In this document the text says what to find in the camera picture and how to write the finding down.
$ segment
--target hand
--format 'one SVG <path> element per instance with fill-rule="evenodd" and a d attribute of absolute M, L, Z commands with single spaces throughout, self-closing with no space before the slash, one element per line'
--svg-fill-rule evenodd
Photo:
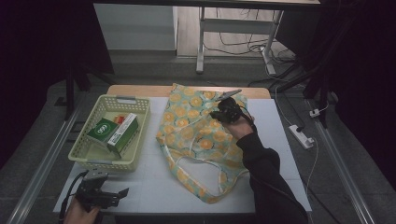
<path fill-rule="evenodd" d="M 92 224 L 98 215 L 100 207 L 94 207 L 89 213 L 85 211 L 81 203 L 73 198 L 66 212 L 64 224 Z"/>
<path fill-rule="evenodd" d="M 230 132 L 230 134 L 233 135 L 233 137 L 236 140 L 241 139 L 242 137 L 244 137 L 247 134 L 253 133 L 253 129 L 251 128 L 250 124 L 242 116 L 241 116 L 241 118 L 239 118 L 239 120 L 237 120 L 234 123 L 222 122 L 221 124 L 224 128 L 226 128 Z"/>

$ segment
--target box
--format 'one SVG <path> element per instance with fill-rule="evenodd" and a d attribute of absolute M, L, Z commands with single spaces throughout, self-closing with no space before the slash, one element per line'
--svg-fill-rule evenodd
<path fill-rule="evenodd" d="M 134 137 L 120 153 L 121 158 L 98 150 L 97 144 L 87 137 L 87 133 L 101 119 L 113 120 L 119 114 L 134 113 L 137 115 L 139 127 Z M 91 114 L 82 127 L 76 143 L 69 152 L 70 161 L 76 161 L 83 168 L 101 168 L 105 171 L 133 172 L 138 165 L 140 153 L 146 137 L 150 118 L 150 100 L 148 97 L 101 95 L 93 107 Z"/>
<path fill-rule="evenodd" d="M 107 141 L 107 148 L 121 158 L 120 153 L 134 139 L 138 127 L 137 115 L 130 113 Z"/>
<path fill-rule="evenodd" d="M 113 136 L 119 125 L 108 119 L 100 119 L 99 122 L 87 133 L 87 137 L 93 142 L 107 147 L 107 141 Z"/>

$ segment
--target gray floor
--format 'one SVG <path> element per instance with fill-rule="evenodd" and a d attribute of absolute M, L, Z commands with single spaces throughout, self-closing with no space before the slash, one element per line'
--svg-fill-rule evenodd
<path fill-rule="evenodd" d="M 112 54 L 116 75 L 112 78 L 119 84 L 170 85 L 174 82 L 192 86 L 234 86 L 246 87 L 253 80 L 269 78 L 265 75 L 262 59 L 206 57 L 205 72 L 202 76 L 195 74 L 195 60 L 176 56 L 135 56 Z M 284 71 L 288 64 L 276 66 L 278 73 Z M 59 156 L 39 192 L 25 223 L 55 223 L 57 215 L 52 209 L 58 200 L 68 173 L 73 165 L 67 154 L 77 138 L 83 122 L 89 116 L 93 104 L 99 95 L 106 93 L 108 84 L 90 76 L 92 88 L 89 92 L 77 91 L 76 96 L 86 95 L 85 104 L 72 131 L 62 146 Z M 254 84 L 254 87 L 267 88 L 272 81 Z M 296 160 L 303 181 L 311 174 L 318 153 L 315 170 L 310 178 L 308 198 L 311 202 L 313 223 L 361 223 L 350 196 L 346 192 L 335 166 L 329 157 L 328 149 L 318 134 L 315 122 L 309 117 L 306 100 L 302 97 L 304 87 L 297 86 L 286 92 L 288 98 L 278 94 L 278 105 L 285 117 L 281 116 L 290 148 Z M 0 223 L 6 223 L 15 205 L 31 180 L 37 166 L 64 123 L 65 108 L 56 105 L 60 97 L 65 97 L 64 82 L 49 88 L 48 100 L 30 132 L 25 136 L 11 160 L 0 171 Z M 330 98 L 327 109 L 329 132 L 337 145 L 346 166 L 361 191 L 364 201 L 373 214 L 376 223 L 396 223 L 396 193 L 386 178 L 376 167 L 365 149 L 356 140 L 334 112 L 336 102 Z M 292 124 L 302 125 L 304 133 L 314 137 L 318 146 L 311 150 L 303 149 L 288 131 Z M 114 217 L 106 216 L 104 223 L 114 223 Z M 186 218 L 161 219 L 155 217 L 137 220 L 135 223 L 204 223 Z M 205 223 L 231 223 L 230 220 L 210 220 Z"/>

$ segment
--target person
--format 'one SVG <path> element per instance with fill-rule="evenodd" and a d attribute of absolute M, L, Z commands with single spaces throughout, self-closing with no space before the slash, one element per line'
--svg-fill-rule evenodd
<path fill-rule="evenodd" d="M 262 145 L 258 134 L 253 132 L 243 117 L 234 123 L 221 124 L 237 140 L 236 144 L 243 151 L 243 163 L 250 172 L 257 223 L 308 223 L 307 213 L 279 173 L 280 158 L 277 152 Z M 92 224 L 96 214 L 96 210 L 87 213 L 74 199 L 64 223 Z"/>

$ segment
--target green and white box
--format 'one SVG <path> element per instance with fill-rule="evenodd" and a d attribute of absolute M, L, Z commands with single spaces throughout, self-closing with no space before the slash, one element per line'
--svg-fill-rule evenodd
<path fill-rule="evenodd" d="M 113 136 L 107 141 L 107 148 L 121 157 L 120 153 L 128 145 L 130 140 L 134 138 L 134 135 L 138 133 L 138 128 L 137 115 L 130 113 Z"/>
<path fill-rule="evenodd" d="M 119 125 L 117 123 L 111 120 L 100 119 L 99 122 L 96 123 L 95 127 L 90 129 L 90 131 L 87 133 L 87 136 L 93 142 L 106 149 L 108 139 L 113 136 L 118 126 Z"/>

